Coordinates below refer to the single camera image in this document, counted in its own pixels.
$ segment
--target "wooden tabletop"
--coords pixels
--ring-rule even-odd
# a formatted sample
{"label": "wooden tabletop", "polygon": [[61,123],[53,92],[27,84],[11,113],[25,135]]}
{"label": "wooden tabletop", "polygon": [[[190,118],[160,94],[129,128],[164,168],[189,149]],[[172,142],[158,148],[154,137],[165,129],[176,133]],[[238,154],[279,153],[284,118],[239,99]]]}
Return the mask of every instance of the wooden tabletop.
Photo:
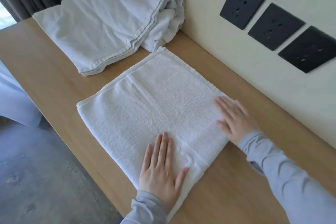
{"label": "wooden tabletop", "polygon": [[[218,89],[239,99],[289,157],[336,195],[336,150],[183,33],[166,47]],[[0,59],[123,216],[130,211],[136,190],[86,128],[76,104],[148,54],[140,48],[102,73],[84,77],[33,19],[0,31]],[[288,220],[267,180],[229,143],[192,188],[171,223]]]}

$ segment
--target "white bath towel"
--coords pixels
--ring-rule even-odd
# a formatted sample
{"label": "white bath towel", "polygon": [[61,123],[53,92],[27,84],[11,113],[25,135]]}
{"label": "white bath towel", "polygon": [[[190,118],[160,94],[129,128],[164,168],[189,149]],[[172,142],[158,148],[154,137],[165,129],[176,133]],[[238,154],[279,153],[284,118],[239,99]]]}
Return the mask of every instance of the white bath towel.
{"label": "white bath towel", "polygon": [[133,185],[146,147],[167,131],[176,144],[175,172],[190,167],[176,213],[193,185],[228,142],[216,127],[220,119],[215,86],[164,47],[123,72],[95,95],[77,104],[78,112],[101,146]]}
{"label": "white bath towel", "polygon": [[152,52],[184,21],[183,0],[62,0],[33,15],[83,75],[102,72],[141,45]]}

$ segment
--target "electrical outlet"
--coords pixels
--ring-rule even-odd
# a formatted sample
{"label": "electrical outlet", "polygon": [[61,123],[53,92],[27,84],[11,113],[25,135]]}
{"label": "electrical outlet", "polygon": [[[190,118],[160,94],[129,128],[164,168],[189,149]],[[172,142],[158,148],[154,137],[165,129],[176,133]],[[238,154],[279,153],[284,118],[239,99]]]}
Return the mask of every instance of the electrical outlet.
{"label": "electrical outlet", "polygon": [[244,29],[264,0],[226,0],[220,16]]}
{"label": "electrical outlet", "polygon": [[274,51],[304,24],[304,21],[271,3],[248,35]]}
{"label": "electrical outlet", "polygon": [[308,73],[336,57],[336,40],[310,26],[285,47],[279,56]]}

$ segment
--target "gray sleeve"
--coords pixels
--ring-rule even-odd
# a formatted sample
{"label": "gray sleeve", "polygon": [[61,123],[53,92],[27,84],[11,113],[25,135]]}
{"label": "gray sleeve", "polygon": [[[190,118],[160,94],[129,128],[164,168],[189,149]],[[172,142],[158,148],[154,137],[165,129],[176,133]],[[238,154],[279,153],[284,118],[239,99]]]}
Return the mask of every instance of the gray sleeve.
{"label": "gray sleeve", "polygon": [[336,199],[263,133],[245,135],[238,147],[266,176],[291,224],[336,223]]}
{"label": "gray sleeve", "polygon": [[121,224],[166,224],[162,202],[151,193],[139,190],[132,200],[132,210]]}

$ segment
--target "hand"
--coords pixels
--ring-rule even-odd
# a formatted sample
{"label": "hand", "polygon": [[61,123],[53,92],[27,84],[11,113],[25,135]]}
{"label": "hand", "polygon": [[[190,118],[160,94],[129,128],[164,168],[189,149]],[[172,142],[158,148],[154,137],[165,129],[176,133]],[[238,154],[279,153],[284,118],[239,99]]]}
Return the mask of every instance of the hand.
{"label": "hand", "polygon": [[240,140],[249,132],[259,130],[255,119],[249,115],[247,109],[236,100],[233,104],[224,96],[215,98],[215,106],[225,121],[218,120],[217,126],[227,134],[229,140],[238,145]]}
{"label": "hand", "polygon": [[173,139],[158,135],[152,151],[149,144],[146,149],[139,178],[139,190],[149,192],[162,201],[167,213],[176,204],[183,181],[189,168],[183,168],[174,179]]}

